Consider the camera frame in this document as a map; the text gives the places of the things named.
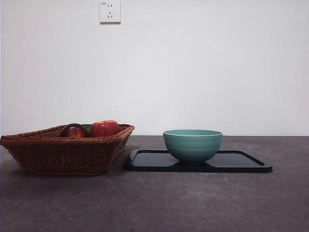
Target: woven basket rim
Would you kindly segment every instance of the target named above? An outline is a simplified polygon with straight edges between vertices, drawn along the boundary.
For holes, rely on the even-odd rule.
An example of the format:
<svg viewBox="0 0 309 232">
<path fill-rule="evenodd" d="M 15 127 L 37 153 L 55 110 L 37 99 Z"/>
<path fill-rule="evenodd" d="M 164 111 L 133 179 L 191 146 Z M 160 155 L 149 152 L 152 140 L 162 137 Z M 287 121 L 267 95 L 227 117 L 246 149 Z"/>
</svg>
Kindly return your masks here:
<svg viewBox="0 0 309 232">
<path fill-rule="evenodd" d="M 66 125 L 60 125 L 56 127 L 51 127 L 48 129 L 44 130 L 37 130 L 37 131 L 31 131 L 31 132 L 25 132 L 25 133 L 19 133 L 19 134 L 13 134 L 13 135 L 3 135 L 1 136 L 0 141 L 5 141 L 5 140 L 74 140 L 74 141 L 96 141 L 96 140 L 109 140 L 109 139 L 114 139 L 116 137 L 121 137 L 123 134 L 128 132 L 131 128 L 134 128 L 134 126 L 129 125 L 129 124 L 119 124 L 120 127 L 126 127 L 124 130 L 121 130 L 119 133 L 111 135 L 111 136 L 106 136 L 106 137 L 85 137 L 85 138 L 77 138 L 77 137 L 33 137 L 31 134 L 37 134 L 37 133 L 43 133 L 43 132 L 48 132 L 48 131 L 54 131 L 58 130 L 62 127 L 65 127 Z"/>
</svg>

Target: bowl rim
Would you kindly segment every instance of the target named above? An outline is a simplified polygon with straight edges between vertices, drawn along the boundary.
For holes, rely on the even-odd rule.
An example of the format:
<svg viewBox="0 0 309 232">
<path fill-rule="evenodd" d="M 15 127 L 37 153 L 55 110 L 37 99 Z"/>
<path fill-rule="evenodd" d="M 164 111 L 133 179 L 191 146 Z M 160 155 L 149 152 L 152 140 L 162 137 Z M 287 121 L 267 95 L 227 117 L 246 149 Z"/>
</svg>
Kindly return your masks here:
<svg viewBox="0 0 309 232">
<path fill-rule="evenodd" d="M 209 135 L 184 135 L 184 134 L 170 134 L 169 132 L 171 131 L 210 131 L 210 132 L 215 132 L 217 134 L 209 134 Z M 172 135 L 172 136 L 184 136 L 184 137 L 208 137 L 208 136 L 218 136 L 218 135 L 223 135 L 222 132 L 220 131 L 216 131 L 216 130 L 202 130 L 202 129 L 174 129 L 174 130 L 167 130 L 165 132 L 163 132 L 163 135 L 167 134 L 167 135 Z"/>
</svg>

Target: green fruit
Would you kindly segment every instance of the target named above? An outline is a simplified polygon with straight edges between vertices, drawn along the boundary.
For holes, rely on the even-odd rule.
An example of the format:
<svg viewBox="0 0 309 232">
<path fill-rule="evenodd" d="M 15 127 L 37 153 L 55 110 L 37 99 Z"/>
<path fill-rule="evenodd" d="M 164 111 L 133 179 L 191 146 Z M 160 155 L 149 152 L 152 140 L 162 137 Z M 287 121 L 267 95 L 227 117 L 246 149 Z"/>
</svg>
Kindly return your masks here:
<svg viewBox="0 0 309 232">
<path fill-rule="evenodd" d="M 82 125 L 83 125 L 83 127 L 86 128 L 87 137 L 91 137 L 91 136 L 90 136 L 90 129 L 91 129 L 92 124 L 82 124 Z"/>
</svg>

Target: gray floor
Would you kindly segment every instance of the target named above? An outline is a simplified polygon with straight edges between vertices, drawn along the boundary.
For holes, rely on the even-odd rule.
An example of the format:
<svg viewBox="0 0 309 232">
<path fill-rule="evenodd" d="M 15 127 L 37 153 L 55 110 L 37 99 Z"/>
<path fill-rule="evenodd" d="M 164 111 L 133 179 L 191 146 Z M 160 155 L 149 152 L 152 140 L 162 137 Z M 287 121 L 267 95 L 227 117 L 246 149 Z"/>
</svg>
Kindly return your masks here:
<svg viewBox="0 0 309 232">
<path fill-rule="evenodd" d="M 273 164 L 267 174 L 129 172 L 131 136 L 98 177 L 26 177 L 1 150 L 1 232 L 308 232 L 309 137 L 224 137 L 221 149 Z"/>
</svg>

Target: wicker basket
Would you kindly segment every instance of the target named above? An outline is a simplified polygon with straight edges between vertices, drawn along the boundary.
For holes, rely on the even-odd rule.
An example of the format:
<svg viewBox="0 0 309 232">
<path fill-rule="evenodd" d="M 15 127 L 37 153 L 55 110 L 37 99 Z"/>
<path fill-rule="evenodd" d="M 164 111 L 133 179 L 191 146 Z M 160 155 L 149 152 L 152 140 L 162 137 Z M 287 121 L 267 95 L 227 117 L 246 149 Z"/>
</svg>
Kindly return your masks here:
<svg viewBox="0 0 309 232">
<path fill-rule="evenodd" d="M 65 125 L 45 130 L 2 136 L 3 145 L 27 175 L 83 175 L 107 173 L 125 149 L 134 130 L 120 124 L 116 135 L 99 138 L 64 138 Z"/>
</svg>

